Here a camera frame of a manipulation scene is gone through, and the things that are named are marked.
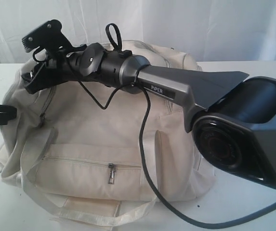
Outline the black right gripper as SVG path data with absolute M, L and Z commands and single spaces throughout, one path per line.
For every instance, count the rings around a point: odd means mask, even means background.
M 35 94 L 68 81 L 82 79 L 79 62 L 86 48 L 87 45 L 83 44 L 72 48 L 60 47 L 54 53 L 47 51 L 44 62 L 37 63 L 29 72 L 23 74 L 24 88 L 28 93 Z M 0 126 L 7 125 L 16 117 L 15 107 L 0 104 Z

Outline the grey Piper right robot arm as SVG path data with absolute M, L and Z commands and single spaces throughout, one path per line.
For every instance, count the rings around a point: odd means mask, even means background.
M 276 189 L 276 79 L 240 71 L 160 67 L 113 44 L 46 47 L 22 74 L 33 94 L 68 81 L 98 82 L 131 94 L 147 90 L 182 107 L 184 129 L 218 169 Z

